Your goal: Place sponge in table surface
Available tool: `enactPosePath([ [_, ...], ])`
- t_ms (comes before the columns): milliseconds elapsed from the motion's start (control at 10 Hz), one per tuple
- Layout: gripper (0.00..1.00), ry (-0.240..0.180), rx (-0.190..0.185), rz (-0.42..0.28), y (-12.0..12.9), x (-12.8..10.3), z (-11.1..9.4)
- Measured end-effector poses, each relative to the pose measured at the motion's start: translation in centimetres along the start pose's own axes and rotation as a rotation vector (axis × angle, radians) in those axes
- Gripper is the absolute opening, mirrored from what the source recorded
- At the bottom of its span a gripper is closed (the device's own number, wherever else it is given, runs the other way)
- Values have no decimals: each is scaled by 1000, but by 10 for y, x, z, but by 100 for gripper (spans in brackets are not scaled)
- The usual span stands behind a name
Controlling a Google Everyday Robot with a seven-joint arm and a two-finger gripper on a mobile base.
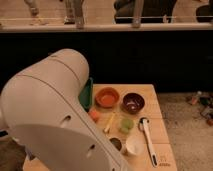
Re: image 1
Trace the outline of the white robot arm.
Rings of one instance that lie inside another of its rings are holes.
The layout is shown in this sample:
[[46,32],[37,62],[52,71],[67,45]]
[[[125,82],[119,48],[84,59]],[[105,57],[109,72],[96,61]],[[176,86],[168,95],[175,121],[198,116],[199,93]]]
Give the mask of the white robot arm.
[[79,102],[86,58],[62,49],[14,75],[0,94],[6,129],[50,171],[132,171]]

